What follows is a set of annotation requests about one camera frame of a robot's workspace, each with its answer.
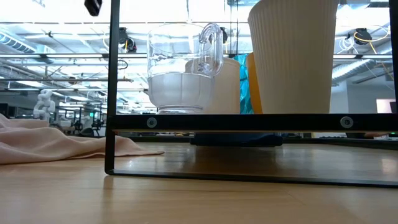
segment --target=desk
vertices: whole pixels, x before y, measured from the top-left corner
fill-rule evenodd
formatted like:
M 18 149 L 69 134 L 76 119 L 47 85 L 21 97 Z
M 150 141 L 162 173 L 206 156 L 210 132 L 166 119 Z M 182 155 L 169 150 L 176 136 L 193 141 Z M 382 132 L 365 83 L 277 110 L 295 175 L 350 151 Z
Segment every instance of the desk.
M 116 166 L 236 172 L 228 169 L 238 157 L 241 167 L 248 165 L 240 172 L 268 161 L 274 172 L 286 175 L 299 167 L 307 172 L 303 175 L 316 175 L 312 169 L 323 164 L 319 172 L 331 175 L 346 169 L 351 170 L 347 178 L 398 179 L 397 151 L 293 144 L 247 148 L 242 156 L 236 148 L 200 152 L 186 143 L 139 144 L 166 154 L 116 158 Z M 315 159 L 321 162 L 314 165 Z M 257 172 L 270 170 L 264 166 Z M 396 189 L 113 177 L 103 172 L 102 158 L 0 166 L 2 224 L 396 223 L 397 195 Z

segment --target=ceiling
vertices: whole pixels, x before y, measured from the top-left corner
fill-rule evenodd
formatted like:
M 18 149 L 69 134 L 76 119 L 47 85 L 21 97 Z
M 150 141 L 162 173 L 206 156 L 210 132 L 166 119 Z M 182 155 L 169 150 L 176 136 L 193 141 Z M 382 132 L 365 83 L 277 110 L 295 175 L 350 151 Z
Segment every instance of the ceiling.
M 110 0 L 104 0 L 98 17 L 91 17 L 85 9 L 84 0 L 13 0 L 2 1 L 0 7 L 0 32 L 13 34 L 21 42 L 32 46 L 46 46 L 46 50 L 55 54 L 104 54 L 109 45 Z M 216 22 L 226 28 L 229 35 L 224 45 L 225 54 L 245 54 L 252 52 L 250 30 L 247 18 L 252 4 L 247 6 L 235 4 L 231 7 L 226 0 L 121 0 L 120 26 L 127 28 L 127 33 L 137 45 L 137 53 L 143 58 L 125 58 L 128 68 L 120 70 L 118 78 L 128 79 L 119 82 L 118 88 L 146 89 L 146 35 L 155 27 L 167 22 L 193 22 L 205 26 Z M 341 7 L 337 13 L 335 54 L 373 54 L 369 44 L 354 44 L 349 50 L 342 50 L 340 42 L 348 32 L 356 28 L 367 28 L 374 39 L 382 40 L 374 43 L 376 51 L 380 46 L 391 42 L 389 35 L 389 8 L 360 7 L 352 9 Z M 20 54 L 6 45 L 0 44 L 2 54 Z M 23 66 L 39 74 L 51 74 L 51 78 L 81 78 L 107 79 L 107 60 L 103 58 L 54 59 L 47 67 L 34 59 L 13 58 L 8 62 Z M 338 62 L 334 66 L 351 62 Z M 379 73 L 380 68 L 370 68 L 348 79 L 353 83 L 373 73 Z M 57 82 L 64 88 L 107 88 L 106 82 Z M 370 79 L 357 85 L 387 85 L 385 77 Z M 23 83 L 11 83 L 12 87 L 31 87 Z M 61 97 L 74 95 L 83 96 L 94 101 L 105 101 L 98 93 L 59 92 Z M 156 108 L 150 103 L 144 91 L 120 91 L 119 104 L 121 108 L 131 111 L 154 112 Z

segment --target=glass pitcher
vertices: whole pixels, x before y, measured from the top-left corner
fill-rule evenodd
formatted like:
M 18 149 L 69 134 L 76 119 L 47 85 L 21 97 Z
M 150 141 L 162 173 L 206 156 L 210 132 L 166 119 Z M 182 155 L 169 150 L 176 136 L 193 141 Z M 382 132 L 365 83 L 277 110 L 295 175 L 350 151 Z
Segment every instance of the glass pitcher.
M 201 113 L 223 66 L 217 24 L 166 24 L 148 34 L 149 98 L 158 114 Z

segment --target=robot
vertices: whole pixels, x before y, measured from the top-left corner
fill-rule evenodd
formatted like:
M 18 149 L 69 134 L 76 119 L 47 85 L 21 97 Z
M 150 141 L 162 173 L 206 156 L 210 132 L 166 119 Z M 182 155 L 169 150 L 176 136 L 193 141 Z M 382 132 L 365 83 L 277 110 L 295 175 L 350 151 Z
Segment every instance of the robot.
M 55 102 L 51 98 L 52 91 L 42 90 L 39 95 L 37 95 L 37 104 L 33 109 L 33 117 L 40 118 L 44 121 L 50 120 L 50 113 L 55 111 Z

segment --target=pitcher handle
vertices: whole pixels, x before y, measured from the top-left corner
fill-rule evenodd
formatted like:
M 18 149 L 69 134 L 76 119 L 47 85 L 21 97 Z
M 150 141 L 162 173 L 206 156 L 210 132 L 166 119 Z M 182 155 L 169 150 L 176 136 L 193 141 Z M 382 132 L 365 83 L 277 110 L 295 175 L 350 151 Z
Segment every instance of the pitcher handle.
M 206 43 L 212 36 L 213 53 L 209 58 L 206 58 Z M 209 23 L 203 29 L 199 36 L 200 53 L 202 57 L 199 59 L 198 71 L 205 75 L 217 75 L 223 67 L 223 32 L 219 25 Z

